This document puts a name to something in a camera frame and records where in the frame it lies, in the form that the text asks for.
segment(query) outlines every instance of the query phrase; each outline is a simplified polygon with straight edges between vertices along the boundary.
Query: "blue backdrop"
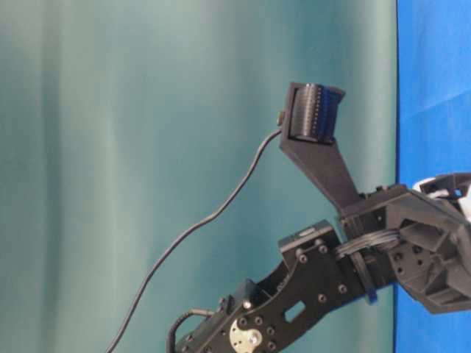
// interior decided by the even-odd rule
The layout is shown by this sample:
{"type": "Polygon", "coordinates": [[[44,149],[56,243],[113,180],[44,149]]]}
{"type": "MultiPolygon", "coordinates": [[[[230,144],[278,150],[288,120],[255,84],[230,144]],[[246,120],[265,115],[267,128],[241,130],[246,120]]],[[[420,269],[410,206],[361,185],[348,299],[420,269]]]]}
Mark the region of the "blue backdrop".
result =
{"type": "MultiPolygon", "coordinates": [[[[471,170],[471,1],[399,0],[398,176],[471,170]]],[[[396,352],[471,352],[471,313],[429,314],[397,288],[396,352]]]]}

